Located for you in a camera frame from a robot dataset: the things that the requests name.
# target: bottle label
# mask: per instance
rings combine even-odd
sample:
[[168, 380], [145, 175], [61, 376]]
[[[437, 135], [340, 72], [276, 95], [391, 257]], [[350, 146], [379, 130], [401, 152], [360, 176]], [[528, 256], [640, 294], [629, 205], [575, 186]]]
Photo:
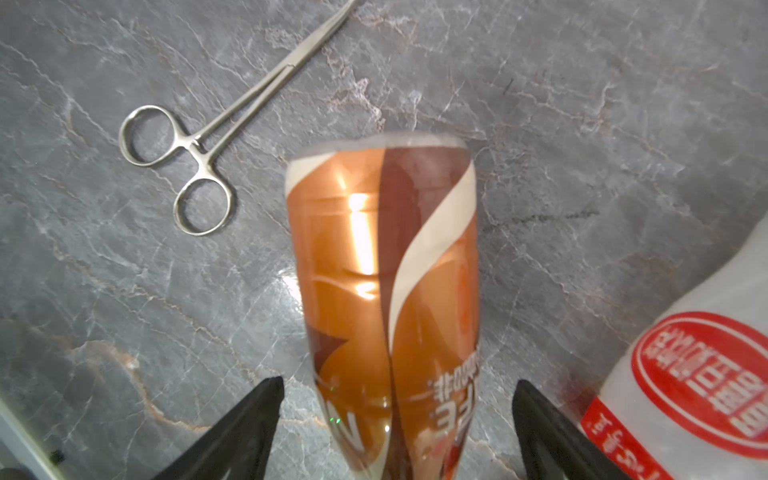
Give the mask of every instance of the bottle label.
[[638, 385], [665, 415], [721, 449], [768, 459], [768, 337], [725, 316], [672, 315], [632, 354]]
[[600, 399], [581, 420], [592, 443], [634, 480], [674, 480]]

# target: bottle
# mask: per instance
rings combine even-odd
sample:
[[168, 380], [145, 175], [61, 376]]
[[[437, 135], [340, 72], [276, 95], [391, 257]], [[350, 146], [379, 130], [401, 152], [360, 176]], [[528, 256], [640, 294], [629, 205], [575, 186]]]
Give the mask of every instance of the bottle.
[[581, 427], [635, 480], [768, 478], [768, 217], [632, 344]]
[[319, 402], [352, 473], [453, 478], [479, 371], [466, 146], [320, 145], [290, 163], [286, 201]]

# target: marble countertop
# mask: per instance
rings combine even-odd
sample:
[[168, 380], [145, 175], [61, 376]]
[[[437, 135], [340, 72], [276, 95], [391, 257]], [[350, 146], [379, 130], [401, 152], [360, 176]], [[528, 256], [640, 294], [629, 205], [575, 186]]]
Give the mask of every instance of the marble countertop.
[[518, 379], [578, 418], [768, 210], [765, 2], [367, 0], [220, 157], [234, 220], [181, 233], [193, 162], [125, 162], [125, 115], [162, 104], [196, 130], [341, 4], [0, 6], [0, 390], [72, 478], [150, 478], [276, 374], [269, 478], [349, 477], [282, 193], [307, 145], [420, 130], [472, 149], [485, 364], [460, 478], [524, 478]]

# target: orange label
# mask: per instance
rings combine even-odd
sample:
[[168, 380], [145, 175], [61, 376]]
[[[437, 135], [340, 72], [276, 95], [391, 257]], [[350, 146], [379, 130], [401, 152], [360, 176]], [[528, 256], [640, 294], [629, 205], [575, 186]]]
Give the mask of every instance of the orange label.
[[672, 315], [642, 336], [632, 372], [665, 415], [700, 439], [768, 458], [768, 337], [725, 316]]
[[587, 437], [634, 480], [674, 480], [600, 399], [581, 420]]

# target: red oval logo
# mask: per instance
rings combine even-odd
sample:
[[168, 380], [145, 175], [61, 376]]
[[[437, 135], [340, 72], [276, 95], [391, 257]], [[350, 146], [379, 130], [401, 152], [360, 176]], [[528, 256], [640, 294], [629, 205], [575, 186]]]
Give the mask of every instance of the red oval logo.
[[725, 316], [672, 315], [640, 338], [634, 378], [678, 425], [712, 445], [768, 458], [768, 337]]

